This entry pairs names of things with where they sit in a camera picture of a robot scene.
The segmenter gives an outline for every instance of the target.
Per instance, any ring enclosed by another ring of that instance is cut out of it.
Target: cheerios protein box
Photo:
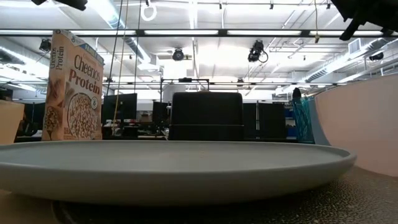
[[[104,59],[67,30],[52,36],[43,141],[102,139]]]

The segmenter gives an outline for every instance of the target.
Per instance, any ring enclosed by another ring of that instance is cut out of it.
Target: ceiling duct
[[[357,39],[350,43],[350,47],[347,51],[327,60],[323,65],[309,71],[307,76],[299,82],[312,82],[317,78],[324,75],[330,74],[336,70],[339,70],[353,62],[356,59],[371,56],[372,54],[380,51],[384,46],[394,41],[395,38],[378,38],[373,41],[366,41],[365,39]]]
[[[97,13],[106,21],[106,23],[108,23],[108,25],[112,29],[118,29],[118,24],[119,24],[119,30],[127,29],[126,21],[123,21],[123,19],[119,17],[119,13],[117,12],[116,7],[112,0],[100,0],[100,1],[95,1],[95,2],[91,1],[91,2],[89,2],[91,7],[97,11]],[[137,40],[135,38],[122,37],[122,39],[131,48],[131,50],[134,53],[137,52],[138,59],[140,60],[141,63],[151,63],[151,57],[137,43]]]
[[[31,60],[35,63],[41,63],[45,66],[48,66],[50,64],[50,61],[47,58],[42,57],[26,48],[23,48],[20,45],[3,37],[0,37],[0,52],[4,52],[4,54],[7,55],[9,58],[13,58],[11,62],[7,63],[25,65],[27,63],[26,60]]]
[[[25,62],[10,54],[7,49],[0,47],[0,63],[1,64],[18,64],[25,65]]]

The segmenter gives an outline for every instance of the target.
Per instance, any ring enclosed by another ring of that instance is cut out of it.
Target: desk
[[[398,223],[398,178],[354,167],[317,189],[260,202],[212,207],[137,208],[51,202],[0,191],[0,223]]]

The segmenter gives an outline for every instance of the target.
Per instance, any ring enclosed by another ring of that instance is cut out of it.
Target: gray plate
[[[325,184],[356,156],[264,142],[70,141],[0,146],[0,189],[53,200],[203,205]]]

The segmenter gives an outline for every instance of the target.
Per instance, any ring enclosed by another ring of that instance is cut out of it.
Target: ceiling
[[[269,1],[222,0],[223,9],[220,10],[219,0],[198,0],[192,9],[189,0],[152,0],[151,6],[156,6],[157,14],[151,21],[145,21],[140,16],[140,2],[130,0],[115,0],[116,10],[122,6],[121,18],[126,17],[129,29],[315,29],[316,13],[312,0],[273,0],[274,8],[270,10]],[[96,0],[89,0],[88,8],[79,11],[54,2],[46,2],[42,6],[35,6],[30,0],[0,0],[0,29],[109,29],[109,25],[99,15],[93,4]],[[318,0],[318,28],[343,30],[349,21],[343,18],[332,5],[326,8],[327,0]],[[152,9],[146,9],[149,17]],[[197,11],[197,19],[191,17],[192,11]],[[366,24],[360,29],[380,30],[373,24]],[[43,55],[39,50],[42,40],[40,37],[0,37],[11,40],[24,49]],[[84,38],[84,41],[105,59],[104,75],[118,77],[134,76],[137,72],[138,82],[159,80],[159,72],[136,69],[136,58],[123,40],[101,37],[96,45],[95,38]],[[259,66],[259,63],[249,63],[248,53],[256,40],[262,40],[267,48],[269,60]],[[246,78],[250,82],[291,82],[294,74],[305,73],[322,65],[336,55],[348,49],[348,43],[338,38],[322,38],[315,44],[313,38],[255,38],[255,37],[142,37],[139,45],[149,54],[157,55],[160,66],[173,61],[170,53],[175,48],[182,48],[184,54],[193,55],[193,43],[197,44],[196,65],[197,77],[210,78],[214,82],[235,82],[237,78]],[[116,59],[111,71],[112,52]],[[187,69],[187,76],[194,77],[193,60],[189,59],[180,64]],[[349,76],[356,72],[353,68],[340,70],[338,73]]]

